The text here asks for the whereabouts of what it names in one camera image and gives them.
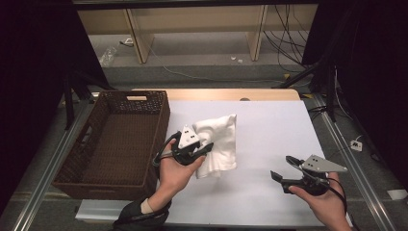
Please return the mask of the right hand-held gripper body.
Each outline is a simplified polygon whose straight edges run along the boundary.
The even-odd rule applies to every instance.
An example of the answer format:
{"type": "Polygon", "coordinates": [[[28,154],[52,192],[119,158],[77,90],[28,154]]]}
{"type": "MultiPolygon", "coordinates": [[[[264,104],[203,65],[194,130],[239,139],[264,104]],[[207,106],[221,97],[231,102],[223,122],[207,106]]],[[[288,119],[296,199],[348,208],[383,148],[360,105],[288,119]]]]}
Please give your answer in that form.
{"type": "Polygon", "coordinates": [[[285,183],[281,184],[284,193],[291,193],[290,186],[296,186],[308,194],[317,196],[328,191],[329,182],[326,174],[329,172],[346,172],[347,168],[336,163],[328,161],[317,155],[311,155],[304,163],[296,169],[303,174],[299,180],[284,179],[285,183]]]}

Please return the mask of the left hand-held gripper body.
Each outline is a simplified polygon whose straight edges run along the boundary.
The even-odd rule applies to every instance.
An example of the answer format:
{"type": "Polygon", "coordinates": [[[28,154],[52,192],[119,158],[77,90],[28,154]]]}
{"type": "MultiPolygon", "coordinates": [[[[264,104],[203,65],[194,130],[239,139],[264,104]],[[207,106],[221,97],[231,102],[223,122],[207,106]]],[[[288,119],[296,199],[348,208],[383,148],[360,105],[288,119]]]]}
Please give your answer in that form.
{"type": "Polygon", "coordinates": [[[171,146],[173,158],[181,165],[188,166],[198,157],[205,156],[199,136],[188,126],[175,134],[176,142],[171,146]]]}

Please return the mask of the white baby shirt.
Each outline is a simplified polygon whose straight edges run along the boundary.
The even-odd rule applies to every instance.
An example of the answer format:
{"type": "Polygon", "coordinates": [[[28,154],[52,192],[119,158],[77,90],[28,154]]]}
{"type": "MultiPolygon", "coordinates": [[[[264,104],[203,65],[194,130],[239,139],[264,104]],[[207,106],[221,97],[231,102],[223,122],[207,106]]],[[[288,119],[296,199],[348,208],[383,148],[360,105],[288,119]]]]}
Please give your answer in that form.
{"type": "Polygon", "coordinates": [[[192,126],[203,145],[212,143],[213,148],[196,171],[196,178],[220,177],[223,171],[237,168],[235,114],[205,119],[192,126]]]}

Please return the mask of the brown woven basket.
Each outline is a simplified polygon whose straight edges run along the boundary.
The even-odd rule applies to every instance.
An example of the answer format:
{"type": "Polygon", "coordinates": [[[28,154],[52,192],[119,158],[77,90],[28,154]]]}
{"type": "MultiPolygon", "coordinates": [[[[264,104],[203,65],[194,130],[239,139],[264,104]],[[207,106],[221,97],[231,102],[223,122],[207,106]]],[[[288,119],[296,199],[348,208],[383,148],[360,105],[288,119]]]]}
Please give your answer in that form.
{"type": "Polygon", "coordinates": [[[166,139],[164,90],[102,91],[52,185],[75,199],[137,200],[156,190],[166,139]]]}

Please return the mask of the person's right hand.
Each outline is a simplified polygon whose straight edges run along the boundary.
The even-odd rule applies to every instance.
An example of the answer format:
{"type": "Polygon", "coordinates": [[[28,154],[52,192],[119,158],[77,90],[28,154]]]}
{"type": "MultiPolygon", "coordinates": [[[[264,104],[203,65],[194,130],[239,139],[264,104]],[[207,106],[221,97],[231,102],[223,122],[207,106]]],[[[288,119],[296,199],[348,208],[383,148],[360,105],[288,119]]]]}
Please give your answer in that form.
{"type": "Polygon", "coordinates": [[[344,204],[334,192],[313,196],[296,186],[290,186],[289,190],[303,199],[330,231],[352,231],[345,217],[344,204]]]}

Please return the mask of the person's left hand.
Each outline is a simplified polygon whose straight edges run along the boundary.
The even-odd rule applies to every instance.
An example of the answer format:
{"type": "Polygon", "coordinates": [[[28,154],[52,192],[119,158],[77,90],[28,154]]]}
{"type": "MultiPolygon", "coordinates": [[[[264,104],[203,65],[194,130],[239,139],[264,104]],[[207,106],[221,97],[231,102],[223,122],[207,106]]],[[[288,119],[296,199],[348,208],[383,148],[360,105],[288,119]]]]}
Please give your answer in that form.
{"type": "Polygon", "coordinates": [[[159,211],[189,183],[192,175],[201,167],[205,156],[197,158],[188,166],[180,165],[172,155],[160,159],[160,185],[147,200],[153,211],[159,211]]]}

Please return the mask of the white paper slip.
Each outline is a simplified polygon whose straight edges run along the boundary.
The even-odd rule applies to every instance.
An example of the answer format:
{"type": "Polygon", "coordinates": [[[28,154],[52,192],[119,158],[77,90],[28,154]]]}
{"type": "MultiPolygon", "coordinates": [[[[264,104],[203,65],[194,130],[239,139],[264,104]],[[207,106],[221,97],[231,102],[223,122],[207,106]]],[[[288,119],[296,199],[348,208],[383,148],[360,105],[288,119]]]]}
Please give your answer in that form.
{"type": "Polygon", "coordinates": [[[389,190],[387,194],[390,196],[391,200],[402,200],[408,196],[406,190],[389,190]]]}

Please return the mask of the black curtain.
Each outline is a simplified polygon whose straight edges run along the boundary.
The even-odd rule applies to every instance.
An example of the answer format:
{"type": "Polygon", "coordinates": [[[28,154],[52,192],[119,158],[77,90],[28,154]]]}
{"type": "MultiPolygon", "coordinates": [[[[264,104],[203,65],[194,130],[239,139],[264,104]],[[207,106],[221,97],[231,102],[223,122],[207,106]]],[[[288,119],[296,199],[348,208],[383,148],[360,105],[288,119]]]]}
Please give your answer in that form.
{"type": "Polygon", "coordinates": [[[302,62],[317,62],[346,11],[360,2],[335,50],[346,102],[380,158],[408,191],[408,0],[316,0],[302,62]]]}
{"type": "Polygon", "coordinates": [[[73,0],[0,0],[0,216],[68,88],[108,81],[73,0]]]}

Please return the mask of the wooden shelf unit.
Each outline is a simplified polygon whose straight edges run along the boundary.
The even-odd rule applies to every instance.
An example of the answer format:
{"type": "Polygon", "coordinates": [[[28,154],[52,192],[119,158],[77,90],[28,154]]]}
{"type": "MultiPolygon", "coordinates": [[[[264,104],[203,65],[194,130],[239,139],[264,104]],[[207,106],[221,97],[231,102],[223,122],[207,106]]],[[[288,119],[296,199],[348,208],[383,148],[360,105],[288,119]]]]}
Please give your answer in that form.
{"type": "Polygon", "coordinates": [[[90,35],[129,35],[144,64],[156,34],[244,32],[253,61],[259,58],[264,31],[308,31],[316,4],[192,7],[125,10],[80,10],[90,35]]]}

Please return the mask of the clear plastic bag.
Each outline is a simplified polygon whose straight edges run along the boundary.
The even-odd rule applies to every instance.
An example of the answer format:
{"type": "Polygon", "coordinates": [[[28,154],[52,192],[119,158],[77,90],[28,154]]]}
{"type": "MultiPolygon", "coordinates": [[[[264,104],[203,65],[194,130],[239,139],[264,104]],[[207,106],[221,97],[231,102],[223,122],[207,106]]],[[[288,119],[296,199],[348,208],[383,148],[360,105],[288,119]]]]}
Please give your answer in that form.
{"type": "Polygon", "coordinates": [[[116,52],[117,50],[113,46],[108,47],[99,58],[100,65],[102,67],[110,66],[114,62],[116,52]]]}

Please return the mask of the black crossbar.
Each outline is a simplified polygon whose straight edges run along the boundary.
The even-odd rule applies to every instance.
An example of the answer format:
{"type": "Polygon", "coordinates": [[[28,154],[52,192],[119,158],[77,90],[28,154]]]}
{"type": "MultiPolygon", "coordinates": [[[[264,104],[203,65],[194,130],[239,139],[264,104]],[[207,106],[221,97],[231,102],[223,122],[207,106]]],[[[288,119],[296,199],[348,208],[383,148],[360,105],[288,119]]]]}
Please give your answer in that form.
{"type": "Polygon", "coordinates": [[[77,10],[316,4],[319,0],[72,0],[77,10]]]}

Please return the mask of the aluminium floor rail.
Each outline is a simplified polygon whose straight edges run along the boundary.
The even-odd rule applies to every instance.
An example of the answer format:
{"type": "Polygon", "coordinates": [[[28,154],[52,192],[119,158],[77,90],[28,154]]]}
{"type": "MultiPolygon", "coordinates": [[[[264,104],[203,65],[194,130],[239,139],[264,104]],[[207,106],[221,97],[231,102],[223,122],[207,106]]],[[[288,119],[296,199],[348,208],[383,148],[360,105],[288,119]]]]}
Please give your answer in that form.
{"type": "Polygon", "coordinates": [[[370,184],[370,181],[363,172],[363,169],[360,167],[356,158],[352,154],[351,147],[346,143],[338,124],[333,121],[329,113],[324,113],[322,119],[335,144],[338,146],[344,163],[348,168],[348,172],[352,176],[361,196],[364,198],[377,226],[381,231],[396,231],[395,225],[389,216],[386,207],[380,200],[380,197],[370,184]]]}
{"type": "Polygon", "coordinates": [[[38,184],[23,207],[17,221],[14,224],[13,231],[29,231],[30,226],[38,212],[38,209],[48,192],[57,170],[60,167],[63,158],[68,152],[69,145],[73,142],[75,133],[79,130],[79,123],[87,115],[89,100],[80,100],[77,108],[77,116],[73,119],[71,125],[64,130],[51,159],[49,160],[38,184]]]}

